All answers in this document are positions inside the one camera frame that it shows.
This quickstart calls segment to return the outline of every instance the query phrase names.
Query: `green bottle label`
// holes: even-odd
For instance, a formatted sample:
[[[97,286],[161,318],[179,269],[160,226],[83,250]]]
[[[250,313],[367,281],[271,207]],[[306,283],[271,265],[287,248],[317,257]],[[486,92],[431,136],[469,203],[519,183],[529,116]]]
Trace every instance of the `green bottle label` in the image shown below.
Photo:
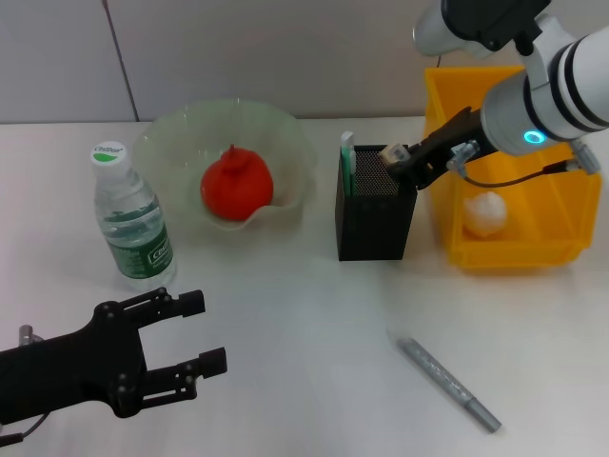
[[[127,278],[132,279],[156,276],[167,268],[173,259],[173,250],[165,226],[156,238],[137,248],[121,248],[112,243],[108,243],[108,246],[118,269]]]

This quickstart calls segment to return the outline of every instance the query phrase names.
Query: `clear glass bowl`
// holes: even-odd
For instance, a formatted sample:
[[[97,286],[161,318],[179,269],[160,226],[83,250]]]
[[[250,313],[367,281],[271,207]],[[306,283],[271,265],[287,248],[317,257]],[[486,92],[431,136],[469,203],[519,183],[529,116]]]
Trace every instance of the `clear glass bowl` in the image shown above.
[[[231,144],[256,151],[273,177],[273,200],[247,220],[211,214],[201,199],[201,178]],[[209,222],[224,230],[298,207],[316,154],[298,120],[265,103],[242,99],[203,101],[153,122],[133,146],[134,167],[159,196],[164,212],[180,224]]]

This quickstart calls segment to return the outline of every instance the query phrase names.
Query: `gray marker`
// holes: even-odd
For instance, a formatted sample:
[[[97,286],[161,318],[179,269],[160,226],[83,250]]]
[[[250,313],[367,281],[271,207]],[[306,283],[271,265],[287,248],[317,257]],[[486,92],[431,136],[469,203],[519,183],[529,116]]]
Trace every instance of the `gray marker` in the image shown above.
[[[491,433],[501,427],[501,422],[493,416],[472,393],[433,358],[414,338],[397,340],[398,348],[415,364],[422,368],[438,386],[440,386],[457,403],[464,407],[484,428]]]

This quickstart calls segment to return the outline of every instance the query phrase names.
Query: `blue indicator light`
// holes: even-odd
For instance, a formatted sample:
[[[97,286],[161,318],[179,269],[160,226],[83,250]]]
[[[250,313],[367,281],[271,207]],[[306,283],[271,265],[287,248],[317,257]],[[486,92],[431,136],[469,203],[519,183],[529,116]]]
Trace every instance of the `blue indicator light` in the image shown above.
[[[529,130],[524,133],[524,141],[532,145],[540,145],[545,141],[545,135],[536,130]]]

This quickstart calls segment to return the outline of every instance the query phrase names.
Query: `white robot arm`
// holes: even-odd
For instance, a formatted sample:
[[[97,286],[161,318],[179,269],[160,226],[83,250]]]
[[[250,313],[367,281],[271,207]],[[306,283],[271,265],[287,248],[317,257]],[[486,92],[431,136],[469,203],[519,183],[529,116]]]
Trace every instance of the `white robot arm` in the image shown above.
[[[486,57],[514,41],[525,70],[497,84],[478,111],[465,109],[390,168],[419,189],[447,169],[501,150],[519,156],[571,143],[577,164],[599,170],[578,139],[609,128],[609,28],[577,40],[541,12],[551,0],[435,0],[413,31],[425,55]]]

